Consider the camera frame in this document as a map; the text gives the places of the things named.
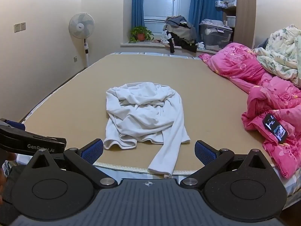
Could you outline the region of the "white long-sleeve shirt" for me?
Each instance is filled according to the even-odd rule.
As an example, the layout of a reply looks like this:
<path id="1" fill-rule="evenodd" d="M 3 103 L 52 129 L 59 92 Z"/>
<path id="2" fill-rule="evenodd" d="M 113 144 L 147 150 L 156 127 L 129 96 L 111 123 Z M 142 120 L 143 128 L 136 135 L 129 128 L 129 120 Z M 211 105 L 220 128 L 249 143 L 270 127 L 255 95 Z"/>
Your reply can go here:
<path id="1" fill-rule="evenodd" d="M 190 142 L 181 96 L 169 86 L 151 82 L 124 84 L 107 90 L 106 112 L 104 148 L 117 145 L 130 150 L 145 141 L 160 144 L 148 171 L 170 178 L 181 144 Z"/>

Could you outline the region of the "pile of dark clothes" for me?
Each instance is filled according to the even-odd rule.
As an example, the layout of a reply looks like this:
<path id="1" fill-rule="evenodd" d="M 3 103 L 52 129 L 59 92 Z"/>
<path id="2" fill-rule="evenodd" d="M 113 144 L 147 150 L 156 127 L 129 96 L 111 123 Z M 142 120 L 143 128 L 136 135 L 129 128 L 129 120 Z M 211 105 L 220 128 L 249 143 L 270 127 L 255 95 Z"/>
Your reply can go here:
<path id="1" fill-rule="evenodd" d="M 170 53 L 174 53 L 174 47 L 181 47 L 192 53 L 197 51 L 197 34 L 195 27 L 183 16 L 167 17 L 161 43 L 169 46 Z"/>

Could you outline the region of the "black smartphone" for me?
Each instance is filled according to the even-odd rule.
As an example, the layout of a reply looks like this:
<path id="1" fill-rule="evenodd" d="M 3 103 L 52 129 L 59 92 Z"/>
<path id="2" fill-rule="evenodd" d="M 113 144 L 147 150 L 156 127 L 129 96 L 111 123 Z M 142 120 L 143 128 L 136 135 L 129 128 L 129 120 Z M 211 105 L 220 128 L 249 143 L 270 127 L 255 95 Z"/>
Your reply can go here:
<path id="1" fill-rule="evenodd" d="M 264 117 L 263 125 L 277 138 L 279 143 L 283 144 L 286 141 L 288 132 L 272 114 L 267 114 Z"/>

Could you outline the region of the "striped blue bed sheet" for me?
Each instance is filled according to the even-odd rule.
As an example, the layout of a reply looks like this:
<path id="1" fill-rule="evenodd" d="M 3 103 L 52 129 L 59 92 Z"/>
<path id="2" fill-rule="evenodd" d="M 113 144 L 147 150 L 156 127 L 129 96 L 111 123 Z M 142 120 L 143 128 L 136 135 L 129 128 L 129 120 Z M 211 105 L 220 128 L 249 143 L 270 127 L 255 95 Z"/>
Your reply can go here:
<path id="1" fill-rule="evenodd" d="M 166 60 L 167 58 L 171 59 L 181 59 L 181 60 L 194 60 L 194 61 L 199 61 L 201 66 L 205 66 L 205 63 L 203 63 L 202 59 L 199 57 L 192 57 L 192 56 L 179 56 L 179 55 L 172 55 L 172 54 L 163 54 L 163 53 L 154 53 L 154 52 L 147 52 L 147 53 L 137 53 L 137 52 L 121 52 L 121 53 L 112 53 L 111 55 L 141 55 L 143 57 L 146 56 L 152 56 L 152 57 L 161 57 L 164 58 L 164 60 Z M 275 166 L 272 165 L 273 169 L 275 170 L 275 172 L 277 173 L 277 175 L 280 177 L 281 181 L 283 182 L 288 196 L 292 196 L 295 193 L 298 193 L 298 191 L 300 190 L 300 169 L 298 169 L 295 174 L 290 178 L 290 179 L 285 179 L 283 178 L 283 176 L 281 175 L 280 170 Z M 120 173 L 122 174 L 135 174 L 135 176 L 138 176 L 139 178 L 155 178 L 155 177 L 159 177 L 159 175 L 151 175 L 150 172 L 147 171 L 146 168 L 138 168 L 137 166 L 123 166 L 120 165 L 119 168 L 117 168 L 118 170 L 120 170 Z M 175 176 L 176 178 L 183 178 L 184 176 L 188 176 L 190 174 L 192 174 L 194 172 L 194 170 L 191 169 L 180 169 L 180 170 L 174 170 L 173 172 L 173 176 Z"/>

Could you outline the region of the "pink floral quilt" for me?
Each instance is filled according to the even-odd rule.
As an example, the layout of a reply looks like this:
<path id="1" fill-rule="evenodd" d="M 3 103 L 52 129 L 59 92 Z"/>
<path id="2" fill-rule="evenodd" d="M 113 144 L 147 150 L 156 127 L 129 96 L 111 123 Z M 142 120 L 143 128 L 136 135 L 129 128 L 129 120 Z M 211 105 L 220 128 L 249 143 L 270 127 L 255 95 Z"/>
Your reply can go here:
<path id="1" fill-rule="evenodd" d="M 240 43 L 230 43 L 215 55 L 202 54 L 199 58 L 248 94 L 247 110 L 241 115 L 245 130 L 257 130 L 264 137 L 263 148 L 281 175 L 291 178 L 300 169 L 300 89 L 268 73 L 255 53 Z M 267 114 L 287 131 L 284 142 L 263 124 Z"/>

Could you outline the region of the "white floral quilt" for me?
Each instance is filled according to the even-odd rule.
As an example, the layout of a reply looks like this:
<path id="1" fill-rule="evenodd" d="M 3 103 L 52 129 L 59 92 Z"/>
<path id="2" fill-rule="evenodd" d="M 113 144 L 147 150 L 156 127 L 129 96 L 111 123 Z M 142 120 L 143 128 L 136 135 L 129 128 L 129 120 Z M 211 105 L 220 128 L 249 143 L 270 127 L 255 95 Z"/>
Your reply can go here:
<path id="1" fill-rule="evenodd" d="M 266 45 L 253 49 L 269 73 L 300 87 L 300 29 L 289 25 L 270 34 Z"/>

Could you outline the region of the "white standing fan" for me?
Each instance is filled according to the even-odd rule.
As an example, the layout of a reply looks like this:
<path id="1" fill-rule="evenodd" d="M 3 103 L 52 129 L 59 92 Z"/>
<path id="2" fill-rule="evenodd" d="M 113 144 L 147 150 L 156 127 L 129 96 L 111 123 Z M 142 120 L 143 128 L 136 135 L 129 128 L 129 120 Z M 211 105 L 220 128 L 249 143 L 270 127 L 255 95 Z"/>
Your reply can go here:
<path id="1" fill-rule="evenodd" d="M 74 15 L 71 20 L 69 21 L 69 32 L 71 36 L 82 39 L 86 57 L 86 66 L 88 68 L 89 64 L 89 45 L 88 40 L 94 31 L 95 21 L 93 17 L 89 13 L 78 13 Z"/>

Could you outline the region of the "potted green plant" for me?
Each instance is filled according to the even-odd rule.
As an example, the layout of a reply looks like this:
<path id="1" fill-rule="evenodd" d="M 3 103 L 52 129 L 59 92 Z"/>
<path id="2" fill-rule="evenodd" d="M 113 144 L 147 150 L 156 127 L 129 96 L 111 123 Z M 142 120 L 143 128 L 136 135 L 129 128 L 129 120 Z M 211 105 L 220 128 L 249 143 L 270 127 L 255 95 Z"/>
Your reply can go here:
<path id="1" fill-rule="evenodd" d="M 153 33 L 144 26 L 137 26 L 130 30 L 130 40 L 129 42 L 144 42 L 152 41 L 154 39 Z"/>

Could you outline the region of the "wooden shelf unit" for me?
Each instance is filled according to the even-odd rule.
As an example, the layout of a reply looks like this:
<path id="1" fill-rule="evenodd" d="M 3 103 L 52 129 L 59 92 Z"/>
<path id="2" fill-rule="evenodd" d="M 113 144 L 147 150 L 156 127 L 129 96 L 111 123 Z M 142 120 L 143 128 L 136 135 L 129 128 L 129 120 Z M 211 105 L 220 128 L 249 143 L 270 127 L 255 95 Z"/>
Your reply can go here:
<path id="1" fill-rule="evenodd" d="M 249 48 L 253 47 L 255 37 L 257 0 L 237 0 L 235 7 L 224 8 L 223 20 L 228 16 L 235 16 L 232 41 L 243 44 Z"/>

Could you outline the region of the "right blue curtain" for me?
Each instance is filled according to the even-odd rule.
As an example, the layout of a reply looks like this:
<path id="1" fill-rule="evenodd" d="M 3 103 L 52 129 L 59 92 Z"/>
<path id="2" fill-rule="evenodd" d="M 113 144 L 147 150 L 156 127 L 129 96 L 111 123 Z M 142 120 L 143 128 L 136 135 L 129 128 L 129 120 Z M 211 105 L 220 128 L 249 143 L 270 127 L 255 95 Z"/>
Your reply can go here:
<path id="1" fill-rule="evenodd" d="M 204 19 L 213 19 L 221 21 L 223 11 L 215 7 L 217 0 L 191 0 L 189 8 L 188 21 L 195 27 L 197 42 L 201 42 L 201 30 L 199 24 Z"/>

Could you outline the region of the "blue curtain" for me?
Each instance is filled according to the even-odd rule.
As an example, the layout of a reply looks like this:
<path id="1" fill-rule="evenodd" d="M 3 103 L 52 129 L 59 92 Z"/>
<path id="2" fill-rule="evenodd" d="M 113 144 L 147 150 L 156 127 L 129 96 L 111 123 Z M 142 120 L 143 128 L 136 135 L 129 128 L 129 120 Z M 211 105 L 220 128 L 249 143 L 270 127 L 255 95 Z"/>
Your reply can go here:
<path id="1" fill-rule="evenodd" d="M 217 0 L 191 0 L 189 8 L 188 21 L 195 27 L 197 42 L 201 42 L 201 30 L 199 24 L 204 19 L 213 19 L 221 21 L 223 11 L 215 7 Z"/>
<path id="2" fill-rule="evenodd" d="M 132 28 L 145 26 L 144 23 L 144 0 L 132 0 Z"/>

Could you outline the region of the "window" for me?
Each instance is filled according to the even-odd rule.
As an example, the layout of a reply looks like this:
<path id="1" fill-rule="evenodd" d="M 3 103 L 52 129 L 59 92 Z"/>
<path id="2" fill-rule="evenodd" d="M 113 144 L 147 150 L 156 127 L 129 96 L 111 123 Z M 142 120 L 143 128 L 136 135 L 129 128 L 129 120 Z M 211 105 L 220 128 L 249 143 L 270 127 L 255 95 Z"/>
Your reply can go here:
<path id="1" fill-rule="evenodd" d="M 179 0 L 144 0 L 144 23 L 155 35 L 163 31 L 167 17 L 179 15 Z"/>

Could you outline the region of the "left blue curtain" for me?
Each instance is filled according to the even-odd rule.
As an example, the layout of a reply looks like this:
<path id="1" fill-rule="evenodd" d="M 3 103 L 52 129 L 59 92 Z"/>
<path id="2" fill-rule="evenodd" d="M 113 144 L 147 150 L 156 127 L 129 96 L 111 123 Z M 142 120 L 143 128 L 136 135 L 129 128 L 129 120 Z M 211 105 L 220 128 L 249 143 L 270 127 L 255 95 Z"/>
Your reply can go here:
<path id="1" fill-rule="evenodd" d="M 145 26 L 144 23 L 144 0 L 132 0 L 132 28 Z"/>

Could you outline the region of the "wall light switch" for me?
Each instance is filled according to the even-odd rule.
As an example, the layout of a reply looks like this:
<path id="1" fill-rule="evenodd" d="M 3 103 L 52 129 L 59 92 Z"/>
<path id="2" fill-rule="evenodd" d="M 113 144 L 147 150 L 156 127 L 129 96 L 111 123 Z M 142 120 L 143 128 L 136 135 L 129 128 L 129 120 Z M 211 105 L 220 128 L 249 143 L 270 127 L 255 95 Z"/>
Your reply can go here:
<path id="1" fill-rule="evenodd" d="M 14 25 L 14 32 L 15 33 L 20 32 L 20 31 L 24 31 L 24 30 L 26 30 L 26 23 L 25 22 Z"/>

